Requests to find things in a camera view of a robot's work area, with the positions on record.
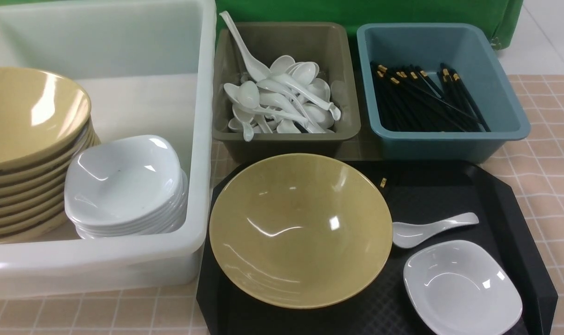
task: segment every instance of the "beige grid pattern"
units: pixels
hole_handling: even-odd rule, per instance
[[[482,167],[513,187],[559,293],[553,335],[564,335],[564,76],[510,76],[532,123],[529,138],[511,142]],[[339,159],[378,159],[364,125]],[[212,185],[234,163],[212,144]],[[197,282],[166,288],[0,301],[0,335],[209,335],[195,302]]]

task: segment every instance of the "teal tray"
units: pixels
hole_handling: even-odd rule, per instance
[[[495,52],[479,28],[460,23],[373,23],[357,32],[369,121],[383,159],[482,163],[507,141],[526,138],[530,123]],[[458,71],[492,132],[393,132],[381,125],[371,62],[421,66],[439,84],[446,63]]]

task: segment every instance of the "stack of yellow bowls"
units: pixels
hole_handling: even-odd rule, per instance
[[[0,67],[0,243],[23,242],[67,222],[67,167],[99,144],[90,97],[73,80]]]

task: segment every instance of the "green backdrop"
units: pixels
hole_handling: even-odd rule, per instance
[[[0,0],[0,6],[44,0]],[[235,21],[331,21],[354,41],[365,23],[463,22],[482,29],[495,49],[511,43],[522,0],[216,0]],[[218,20],[218,31],[224,22]]]

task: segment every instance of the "white square dish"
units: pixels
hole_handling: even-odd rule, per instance
[[[522,315],[522,299],[486,250],[456,240],[420,250],[404,266],[414,309],[437,335],[502,335]]]

